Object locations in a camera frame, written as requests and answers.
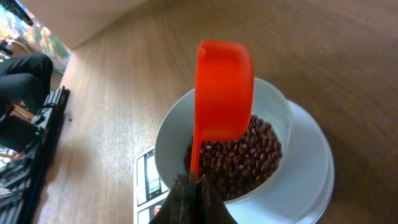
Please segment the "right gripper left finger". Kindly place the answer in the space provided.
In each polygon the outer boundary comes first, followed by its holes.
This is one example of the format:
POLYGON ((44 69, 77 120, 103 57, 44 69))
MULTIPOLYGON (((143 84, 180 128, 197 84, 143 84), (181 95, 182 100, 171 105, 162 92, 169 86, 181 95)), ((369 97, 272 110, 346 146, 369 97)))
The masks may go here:
POLYGON ((195 181, 191 175, 177 174, 165 202, 150 224, 191 224, 195 207, 195 181))

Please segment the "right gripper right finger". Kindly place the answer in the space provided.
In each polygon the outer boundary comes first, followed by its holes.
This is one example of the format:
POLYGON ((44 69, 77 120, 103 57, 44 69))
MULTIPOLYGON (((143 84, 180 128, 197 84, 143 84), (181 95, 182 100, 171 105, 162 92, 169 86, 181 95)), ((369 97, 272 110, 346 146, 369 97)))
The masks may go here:
POLYGON ((213 184, 201 177, 195 183, 194 224, 236 224, 213 184))

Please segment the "orange measuring scoop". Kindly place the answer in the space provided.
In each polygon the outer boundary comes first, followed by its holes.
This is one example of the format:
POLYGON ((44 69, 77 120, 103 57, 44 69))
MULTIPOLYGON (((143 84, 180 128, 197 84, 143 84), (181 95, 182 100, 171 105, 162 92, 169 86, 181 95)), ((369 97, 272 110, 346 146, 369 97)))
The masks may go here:
POLYGON ((254 65, 237 42, 204 40, 197 53, 193 148, 190 173, 198 180, 203 141, 232 141, 249 125, 254 65))

